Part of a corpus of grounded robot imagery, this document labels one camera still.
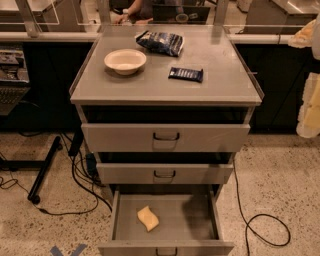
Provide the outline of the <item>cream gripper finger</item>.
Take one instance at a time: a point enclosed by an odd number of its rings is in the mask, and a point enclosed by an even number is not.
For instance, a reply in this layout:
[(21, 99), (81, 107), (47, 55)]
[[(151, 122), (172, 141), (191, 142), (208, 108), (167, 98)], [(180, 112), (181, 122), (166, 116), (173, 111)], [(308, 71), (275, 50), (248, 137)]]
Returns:
[(320, 74), (310, 73), (305, 82), (296, 132), (304, 138), (320, 134)]
[(288, 40), (288, 45), (295, 48), (305, 48), (312, 46), (312, 38), (316, 20), (310, 21)]

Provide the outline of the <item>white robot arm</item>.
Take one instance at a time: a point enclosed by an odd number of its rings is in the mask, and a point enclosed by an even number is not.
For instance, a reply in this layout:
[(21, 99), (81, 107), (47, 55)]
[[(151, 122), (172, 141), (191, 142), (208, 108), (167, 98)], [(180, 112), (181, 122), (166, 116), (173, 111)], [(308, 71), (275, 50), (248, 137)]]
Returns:
[[(320, 60), (320, 14), (288, 40), (295, 48), (310, 47), (312, 56)], [(311, 72), (305, 82), (296, 132), (303, 138), (320, 134), (320, 74)]]

